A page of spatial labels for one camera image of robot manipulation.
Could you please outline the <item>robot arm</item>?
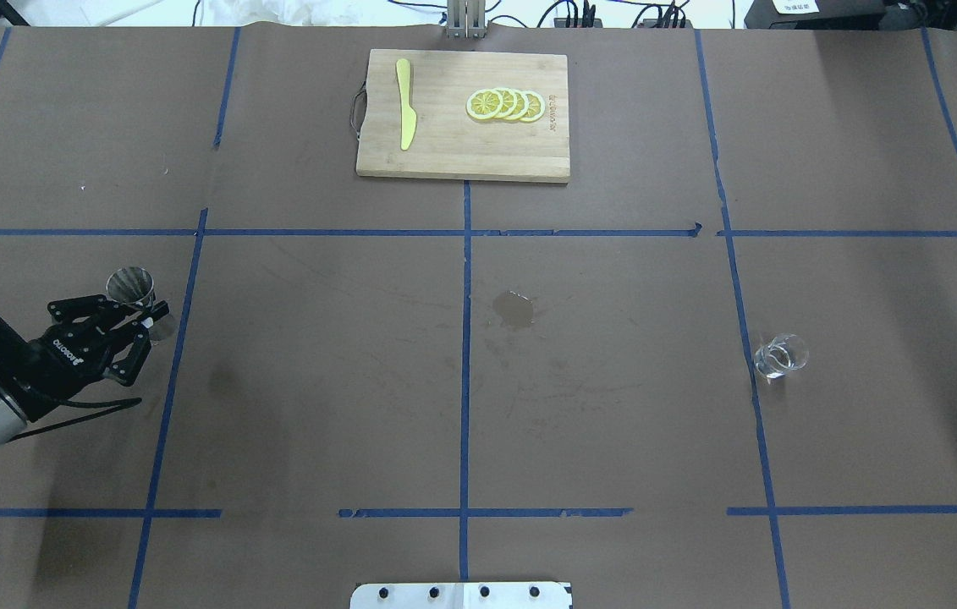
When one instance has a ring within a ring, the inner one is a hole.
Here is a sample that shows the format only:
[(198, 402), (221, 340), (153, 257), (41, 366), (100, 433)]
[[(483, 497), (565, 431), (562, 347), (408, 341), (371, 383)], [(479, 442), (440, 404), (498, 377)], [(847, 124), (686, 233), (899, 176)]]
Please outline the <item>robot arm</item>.
[(131, 409), (138, 398), (83, 402), (100, 381), (134, 385), (152, 349), (153, 329), (168, 302), (123, 301), (106, 294), (49, 302), (50, 325), (26, 339), (0, 315), (0, 447), (49, 432), (40, 420), (56, 409), (79, 409), (72, 425)]

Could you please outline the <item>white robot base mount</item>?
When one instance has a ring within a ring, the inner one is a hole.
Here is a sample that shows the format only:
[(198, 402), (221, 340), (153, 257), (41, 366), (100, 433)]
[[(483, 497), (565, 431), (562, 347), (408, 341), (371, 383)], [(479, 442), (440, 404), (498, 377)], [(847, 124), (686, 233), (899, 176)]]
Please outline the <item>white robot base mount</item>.
[(572, 608), (571, 584), (556, 581), (370, 583), (350, 608)]

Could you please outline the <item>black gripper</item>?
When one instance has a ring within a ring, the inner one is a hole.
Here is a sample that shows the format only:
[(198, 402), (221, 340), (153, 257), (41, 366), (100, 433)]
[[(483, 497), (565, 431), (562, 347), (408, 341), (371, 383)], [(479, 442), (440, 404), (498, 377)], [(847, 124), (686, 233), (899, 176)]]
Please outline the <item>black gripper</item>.
[(151, 332), (170, 311), (168, 302), (138, 310), (88, 294), (49, 302), (47, 313), (50, 327), (40, 337), (8, 332), (8, 389), (28, 421), (60, 406), (105, 409), (74, 397), (103, 379), (133, 386), (152, 349)]

